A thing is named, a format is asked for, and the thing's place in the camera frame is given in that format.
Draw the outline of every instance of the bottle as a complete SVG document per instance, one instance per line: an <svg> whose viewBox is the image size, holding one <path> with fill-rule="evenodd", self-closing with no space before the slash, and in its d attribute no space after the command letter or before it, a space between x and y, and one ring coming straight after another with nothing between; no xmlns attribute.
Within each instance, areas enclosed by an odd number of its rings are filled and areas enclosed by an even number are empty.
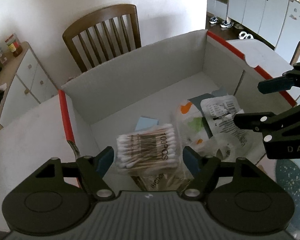
<svg viewBox="0 0 300 240"><path fill-rule="evenodd" d="M22 53L23 49L18 42L18 38L15 34L12 34L8 39L6 39L5 43L11 50L14 57L18 57Z"/></svg>
<svg viewBox="0 0 300 240"><path fill-rule="evenodd" d="M8 59L5 56L5 54L3 53L1 47L0 47L0 62L1 62L2 65L5 65L8 62Z"/></svg>

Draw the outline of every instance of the sneaker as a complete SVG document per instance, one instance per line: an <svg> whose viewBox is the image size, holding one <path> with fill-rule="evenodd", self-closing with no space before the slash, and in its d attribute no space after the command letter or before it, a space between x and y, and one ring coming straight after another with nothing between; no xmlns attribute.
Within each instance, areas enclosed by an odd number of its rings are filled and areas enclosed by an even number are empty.
<svg viewBox="0 0 300 240"><path fill-rule="evenodd" d="M226 20L222 21L220 24L221 28L231 28L232 24L228 23Z"/></svg>
<svg viewBox="0 0 300 240"><path fill-rule="evenodd" d="M245 39L247 39L247 40L253 39L253 36L252 36L251 34L247 34L247 35L245 36Z"/></svg>
<svg viewBox="0 0 300 240"><path fill-rule="evenodd" d="M210 18L210 21L209 21L211 24L214 24L214 23L218 23L219 22L219 20L218 20L218 18L216 17L216 16L213 16L213 17L211 17Z"/></svg>
<svg viewBox="0 0 300 240"><path fill-rule="evenodd" d="M247 37L247 35L248 35L248 34L247 34L246 32L240 32L240 33L239 33L239 39L240 39L240 40L243 40L243 39L245 39L245 38Z"/></svg>

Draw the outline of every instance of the blue paper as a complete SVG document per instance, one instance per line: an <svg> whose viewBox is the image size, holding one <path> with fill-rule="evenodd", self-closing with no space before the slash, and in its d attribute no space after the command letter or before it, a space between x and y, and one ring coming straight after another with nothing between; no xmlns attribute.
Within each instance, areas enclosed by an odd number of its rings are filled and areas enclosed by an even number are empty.
<svg viewBox="0 0 300 240"><path fill-rule="evenodd" d="M140 117L137 123L135 131L139 131L141 129L150 128L154 125L158 125L159 121L157 119L147 118L147 117Z"/></svg>

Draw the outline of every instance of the white table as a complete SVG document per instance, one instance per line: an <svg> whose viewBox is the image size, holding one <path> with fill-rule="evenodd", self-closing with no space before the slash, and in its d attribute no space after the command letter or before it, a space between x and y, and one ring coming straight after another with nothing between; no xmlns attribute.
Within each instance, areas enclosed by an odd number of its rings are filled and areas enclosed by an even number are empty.
<svg viewBox="0 0 300 240"><path fill-rule="evenodd" d="M227 42L245 54L246 62L250 67L259 65L273 78L280 77L282 73L293 69L288 62L261 41L253 39ZM292 87L287 92L296 100L300 95L300 88Z"/></svg>
<svg viewBox="0 0 300 240"><path fill-rule="evenodd" d="M1 211L4 197L55 156L62 162L75 161L66 141L58 96L0 130L0 229L9 229Z"/></svg>

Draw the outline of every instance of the barcode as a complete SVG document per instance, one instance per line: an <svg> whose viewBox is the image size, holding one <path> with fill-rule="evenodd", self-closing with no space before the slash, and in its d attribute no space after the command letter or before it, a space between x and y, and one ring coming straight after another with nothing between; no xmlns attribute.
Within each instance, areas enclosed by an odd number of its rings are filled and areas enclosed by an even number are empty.
<svg viewBox="0 0 300 240"><path fill-rule="evenodd" d="M235 114L237 112L232 101L226 101L226 105L231 114Z"/></svg>

